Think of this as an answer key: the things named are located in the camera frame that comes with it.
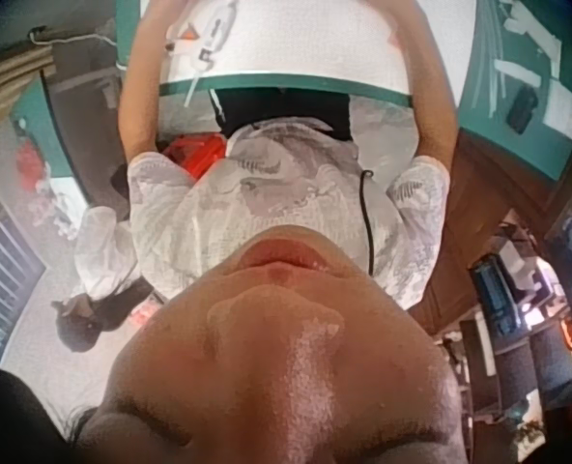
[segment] person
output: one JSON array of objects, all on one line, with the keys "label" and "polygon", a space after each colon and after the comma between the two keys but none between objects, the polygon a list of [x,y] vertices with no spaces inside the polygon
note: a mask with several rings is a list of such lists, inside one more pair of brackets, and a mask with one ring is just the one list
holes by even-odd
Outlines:
[{"label": "person", "polygon": [[129,222],[117,222],[111,208],[85,212],[73,258],[82,283],[71,298],[52,307],[61,341],[74,353],[84,353],[102,332],[121,327],[153,287],[140,274]]},{"label": "person", "polygon": [[186,2],[151,2],[132,47],[119,129],[129,162],[138,261],[165,298],[174,298],[255,235],[288,224],[332,240],[403,309],[422,299],[440,250],[457,139],[455,105],[416,1],[367,3],[398,25],[419,131],[412,164],[387,192],[366,179],[358,164],[349,97],[328,92],[217,90],[216,119],[229,138],[226,159],[195,182],[160,155],[165,31]]},{"label": "person", "polygon": [[[169,301],[117,357],[102,403],[71,435],[73,457],[466,463],[456,379],[403,310],[416,300],[416,289],[403,288],[418,288],[435,260],[455,144],[425,15],[415,0],[370,2],[400,25],[421,138],[388,199],[365,185],[375,240],[387,243],[369,275],[354,218],[355,147],[323,119],[243,127],[229,157],[195,185],[155,153],[163,37],[184,3],[149,5],[121,104],[138,259]],[[396,268],[408,265],[396,247],[419,267],[416,281]],[[15,422],[0,418],[0,431],[16,431]],[[60,437],[48,433],[49,458],[62,459]],[[4,453],[27,459],[13,447]]]}]

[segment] black cable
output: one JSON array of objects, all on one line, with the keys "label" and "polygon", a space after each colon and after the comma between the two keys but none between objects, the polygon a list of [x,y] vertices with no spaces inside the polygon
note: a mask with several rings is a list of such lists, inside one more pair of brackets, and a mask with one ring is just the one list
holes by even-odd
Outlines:
[{"label": "black cable", "polygon": [[372,225],[370,224],[370,216],[367,214],[367,205],[365,204],[365,179],[372,179],[374,173],[372,171],[363,171],[359,180],[359,203],[361,204],[361,213],[363,214],[363,222],[365,222],[365,230],[367,231],[367,241],[369,244],[370,254],[368,256],[368,270],[370,277],[374,276],[374,235],[372,233]]}]

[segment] human skin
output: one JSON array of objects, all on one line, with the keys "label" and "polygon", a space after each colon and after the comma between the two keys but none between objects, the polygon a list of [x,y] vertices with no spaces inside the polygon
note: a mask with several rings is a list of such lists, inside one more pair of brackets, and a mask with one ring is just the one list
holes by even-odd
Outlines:
[{"label": "human skin", "polygon": [[108,463],[466,462],[440,350],[337,246],[291,226],[154,316],[79,446]]},{"label": "human skin", "polygon": [[[128,162],[157,150],[159,75],[166,31],[187,3],[153,0],[136,31],[119,110],[119,131]],[[458,120],[443,60],[425,12],[415,0],[364,3],[398,26],[419,132],[415,155],[435,158],[451,172]]]}]

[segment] wooden cabinet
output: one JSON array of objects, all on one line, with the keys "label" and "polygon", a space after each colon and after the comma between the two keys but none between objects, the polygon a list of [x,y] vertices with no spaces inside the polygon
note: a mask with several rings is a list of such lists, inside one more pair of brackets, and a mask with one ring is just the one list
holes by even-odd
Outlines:
[{"label": "wooden cabinet", "polygon": [[477,170],[464,140],[461,137],[453,165],[439,260],[423,301],[410,311],[429,334],[437,334],[477,304],[468,269],[510,210]]},{"label": "wooden cabinet", "polygon": [[541,244],[572,211],[572,157],[557,182],[492,142],[461,131],[451,175],[439,262],[412,316],[429,334],[477,303],[468,268],[513,210]]}]

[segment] nose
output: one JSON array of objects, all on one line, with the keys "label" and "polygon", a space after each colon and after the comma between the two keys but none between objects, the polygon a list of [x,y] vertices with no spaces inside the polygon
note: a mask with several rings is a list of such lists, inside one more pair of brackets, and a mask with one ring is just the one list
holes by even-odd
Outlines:
[{"label": "nose", "polygon": [[207,322],[231,409],[219,432],[228,461],[313,462],[331,431],[342,316],[268,285],[215,306]]}]

